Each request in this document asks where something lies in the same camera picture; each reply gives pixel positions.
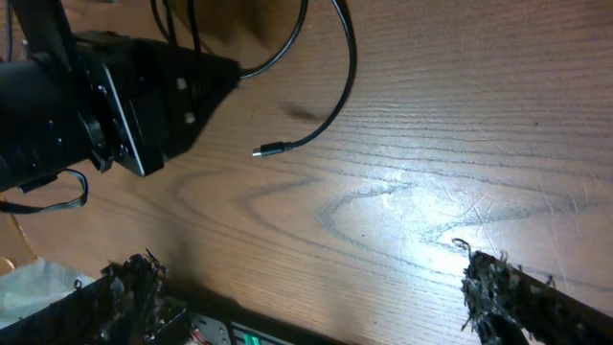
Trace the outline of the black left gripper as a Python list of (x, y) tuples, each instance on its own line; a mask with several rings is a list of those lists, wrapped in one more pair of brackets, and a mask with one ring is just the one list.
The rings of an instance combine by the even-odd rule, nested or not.
[(187, 152), (238, 84), (238, 63), (113, 32), (76, 35), (102, 139), (100, 172), (115, 163), (138, 176)]

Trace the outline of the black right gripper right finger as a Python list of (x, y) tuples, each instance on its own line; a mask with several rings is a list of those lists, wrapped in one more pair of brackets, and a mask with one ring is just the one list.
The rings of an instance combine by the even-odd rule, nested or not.
[(512, 265), (503, 252), (494, 257), (474, 251), (459, 238), (454, 244), (467, 252), (461, 291), (468, 326), (483, 344), (610, 344), (612, 317), (556, 288), (552, 277), (541, 282), (523, 267)]

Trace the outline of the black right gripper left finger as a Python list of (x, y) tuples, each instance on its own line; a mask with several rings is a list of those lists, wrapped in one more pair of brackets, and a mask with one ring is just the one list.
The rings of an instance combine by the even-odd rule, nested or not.
[(151, 253), (111, 263), (102, 277), (1, 331), (2, 345), (188, 344), (185, 303), (166, 291), (168, 270)]

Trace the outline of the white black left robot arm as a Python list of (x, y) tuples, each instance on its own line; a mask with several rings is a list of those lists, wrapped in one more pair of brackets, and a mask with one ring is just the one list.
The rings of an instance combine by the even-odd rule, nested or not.
[(88, 160), (139, 176), (189, 150), (238, 64), (112, 32), (74, 34), (58, 1), (15, 1), (24, 60), (1, 66), (1, 187), (29, 192)]

